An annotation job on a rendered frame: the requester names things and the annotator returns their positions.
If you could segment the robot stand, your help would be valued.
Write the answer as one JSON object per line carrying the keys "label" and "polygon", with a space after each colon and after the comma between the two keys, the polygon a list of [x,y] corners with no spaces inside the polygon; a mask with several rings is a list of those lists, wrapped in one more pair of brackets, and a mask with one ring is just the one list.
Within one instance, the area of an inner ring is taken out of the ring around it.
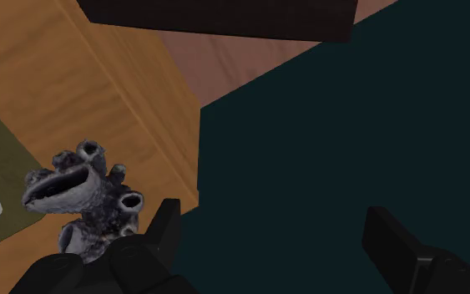
{"label": "robot stand", "polygon": [[185,33],[344,43],[358,0],[76,0],[92,23]]}

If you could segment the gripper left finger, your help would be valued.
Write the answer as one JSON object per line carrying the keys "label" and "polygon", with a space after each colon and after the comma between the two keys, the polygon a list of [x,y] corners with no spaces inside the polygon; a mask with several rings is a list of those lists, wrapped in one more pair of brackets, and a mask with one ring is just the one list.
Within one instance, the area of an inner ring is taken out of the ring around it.
{"label": "gripper left finger", "polygon": [[9,294],[199,294],[170,273],[180,232],[180,200],[166,198],[144,234],[118,238],[89,264],[72,253],[45,256]]}

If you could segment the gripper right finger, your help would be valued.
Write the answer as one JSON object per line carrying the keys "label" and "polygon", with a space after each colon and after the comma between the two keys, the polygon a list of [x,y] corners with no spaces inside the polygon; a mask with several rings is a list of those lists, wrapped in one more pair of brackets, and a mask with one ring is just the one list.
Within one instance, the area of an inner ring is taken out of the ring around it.
{"label": "gripper right finger", "polygon": [[367,209],[361,245],[393,294],[470,294],[470,264],[422,244],[384,207]]}

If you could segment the grey barnacle cluster figure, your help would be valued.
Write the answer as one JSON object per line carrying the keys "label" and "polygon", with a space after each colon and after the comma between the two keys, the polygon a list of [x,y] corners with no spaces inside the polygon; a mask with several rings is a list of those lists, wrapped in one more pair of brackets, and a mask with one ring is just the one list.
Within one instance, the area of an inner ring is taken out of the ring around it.
{"label": "grey barnacle cluster figure", "polygon": [[53,170],[31,170],[25,176],[21,204],[41,214],[79,214],[62,227],[58,251],[76,254],[88,264],[120,237],[139,230],[144,196],[123,183],[126,167],[107,169],[105,148],[85,139],[76,150],[53,157]]}

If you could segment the orange-brown wooden table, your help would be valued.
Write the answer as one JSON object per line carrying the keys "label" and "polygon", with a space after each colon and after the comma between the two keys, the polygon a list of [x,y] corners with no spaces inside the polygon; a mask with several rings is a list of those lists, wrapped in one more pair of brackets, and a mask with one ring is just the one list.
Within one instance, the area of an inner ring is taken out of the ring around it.
{"label": "orange-brown wooden table", "polygon": [[43,166],[91,139],[126,166],[146,228],[198,204],[200,105],[154,31],[98,25],[76,0],[0,0],[0,120]]}

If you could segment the olive green tissue box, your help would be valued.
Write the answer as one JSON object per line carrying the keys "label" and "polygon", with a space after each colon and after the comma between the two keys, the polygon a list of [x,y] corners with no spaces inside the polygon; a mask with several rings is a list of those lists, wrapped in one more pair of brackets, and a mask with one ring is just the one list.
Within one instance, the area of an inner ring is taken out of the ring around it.
{"label": "olive green tissue box", "polygon": [[43,215],[30,212],[21,203],[25,175],[41,165],[0,120],[0,242],[40,221]]}

